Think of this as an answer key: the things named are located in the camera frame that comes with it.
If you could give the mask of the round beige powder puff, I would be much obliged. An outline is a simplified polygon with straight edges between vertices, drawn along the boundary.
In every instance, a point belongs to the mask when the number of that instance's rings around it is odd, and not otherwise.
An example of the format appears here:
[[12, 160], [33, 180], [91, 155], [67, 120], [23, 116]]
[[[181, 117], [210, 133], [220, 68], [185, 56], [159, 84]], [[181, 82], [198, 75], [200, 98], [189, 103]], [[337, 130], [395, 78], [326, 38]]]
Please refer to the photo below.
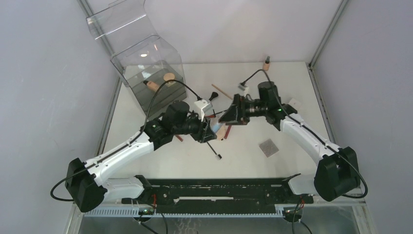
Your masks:
[[226, 135], [227, 127], [222, 125], [219, 130], [216, 132], [216, 140], [223, 140]]

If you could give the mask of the small foundation bottle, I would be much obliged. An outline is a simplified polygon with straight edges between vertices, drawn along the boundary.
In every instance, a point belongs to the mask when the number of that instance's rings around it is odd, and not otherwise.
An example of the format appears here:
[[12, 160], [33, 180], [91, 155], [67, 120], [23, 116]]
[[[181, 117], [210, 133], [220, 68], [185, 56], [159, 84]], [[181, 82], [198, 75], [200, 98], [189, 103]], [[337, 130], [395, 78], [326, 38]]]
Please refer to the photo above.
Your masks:
[[266, 59], [265, 59], [265, 61], [264, 61], [264, 63], [263, 63], [262, 69], [263, 69], [264, 71], [268, 71], [268, 70], [269, 70], [269, 67], [270, 67], [270, 56], [267, 56]]

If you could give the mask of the white cube container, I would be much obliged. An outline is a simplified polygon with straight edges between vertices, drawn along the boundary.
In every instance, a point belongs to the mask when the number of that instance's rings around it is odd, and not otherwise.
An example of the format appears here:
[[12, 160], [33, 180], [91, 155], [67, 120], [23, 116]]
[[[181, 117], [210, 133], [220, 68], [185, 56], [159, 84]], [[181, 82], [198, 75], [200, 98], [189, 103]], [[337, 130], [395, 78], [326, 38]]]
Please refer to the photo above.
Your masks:
[[300, 101], [294, 99], [294, 98], [291, 98], [291, 99], [289, 100], [288, 104], [289, 104], [291, 107], [293, 107], [295, 110], [297, 110], [297, 111], [299, 111], [300, 108], [301, 108], [301, 106], [302, 106], [302, 103], [301, 103]]

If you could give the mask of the clear acrylic organizer box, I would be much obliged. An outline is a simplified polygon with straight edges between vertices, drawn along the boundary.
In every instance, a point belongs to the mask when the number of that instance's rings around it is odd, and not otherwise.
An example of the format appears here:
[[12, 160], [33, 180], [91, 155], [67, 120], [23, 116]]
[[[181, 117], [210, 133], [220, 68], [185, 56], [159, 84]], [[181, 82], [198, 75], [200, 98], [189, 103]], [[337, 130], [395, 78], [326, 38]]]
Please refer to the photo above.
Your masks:
[[[117, 0], [86, 19], [95, 40], [110, 48], [110, 62], [129, 87], [145, 114], [157, 115], [188, 93], [179, 52], [158, 35], [145, 10], [143, 0]], [[167, 87], [166, 73], [174, 73], [175, 84]], [[144, 83], [157, 83], [157, 92]]]

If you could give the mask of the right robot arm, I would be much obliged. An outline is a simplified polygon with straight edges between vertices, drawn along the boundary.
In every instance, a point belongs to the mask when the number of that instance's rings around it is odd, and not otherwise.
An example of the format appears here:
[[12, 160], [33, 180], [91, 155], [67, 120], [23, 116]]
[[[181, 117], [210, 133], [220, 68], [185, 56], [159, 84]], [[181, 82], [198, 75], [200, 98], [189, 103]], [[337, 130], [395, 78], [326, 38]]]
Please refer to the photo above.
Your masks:
[[258, 85], [259, 98], [235, 94], [229, 108], [219, 118], [225, 125], [247, 125], [252, 117], [264, 117], [278, 131], [293, 139], [314, 161], [313, 174], [299, 173], [287, 181], [282, 198], [293, 203], [300, 195], [318, 195], [325, 201], [350, 197], [362, 183], [357, 155], [351, 147], [342, 148], [307, 126], [297, 110], [281, 102], [274, 82]]

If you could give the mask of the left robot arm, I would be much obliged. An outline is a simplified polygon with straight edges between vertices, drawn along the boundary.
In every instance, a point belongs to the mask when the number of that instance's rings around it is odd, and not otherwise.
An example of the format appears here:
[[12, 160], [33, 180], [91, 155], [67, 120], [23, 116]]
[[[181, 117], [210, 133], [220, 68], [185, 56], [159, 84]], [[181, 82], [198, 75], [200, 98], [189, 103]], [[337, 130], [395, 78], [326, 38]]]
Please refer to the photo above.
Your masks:
[[135, 198], [140, 203], [151, 200], [152, 190], [136, 178], [112, 179], [112, 175], [132, 161], [170, 143], [175, 135], [190, 135], [199, 143], [216, 139], [207, 115], [212, 104], [205, 99], [194, 103], [194, 110], [184, 101], [170, 104], [159, 117], [146, 122], [140, 130], [117, 147], [86, 161], [69, 163], [65, 188], [81, 212], [89, 212], [104, 201]]

